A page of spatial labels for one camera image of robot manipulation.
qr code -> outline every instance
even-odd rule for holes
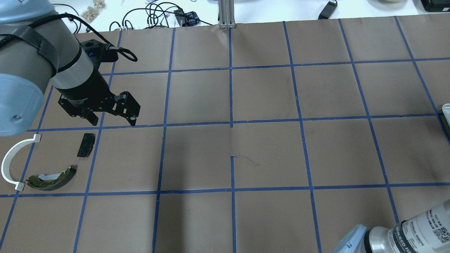
[[[444,227],[433,230],[433,233],[443,244],[450,241],[450,233]]]

metal post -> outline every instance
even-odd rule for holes
[[[220,28],[235,28],[234,0],[218,0]]]

blue cap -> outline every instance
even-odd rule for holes
[[[366,231],[367,227],[357,225],[342,238],[336,248],[334,248],[333,253],[354,253]]]
[[[44,94],[31,81],[0,74],[0,136],[14,136],[30,129],[44,103]]]
[[[36,18],[54,10],[48,0],[0,0],[0,23]]]

green curved object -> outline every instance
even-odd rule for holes
[[[27,185],[37,190],[56,190],[66,185],[73,178],[76,172],[77,170],[75,169],[75,167],[71,165],[67,168],[66,171],[61,172],[58,178],[52,181],[42,181],[41,179],[33,175],[28,178]]]

black box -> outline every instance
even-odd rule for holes
[[[450,0],[421,0],[426,11],[450,11]]]

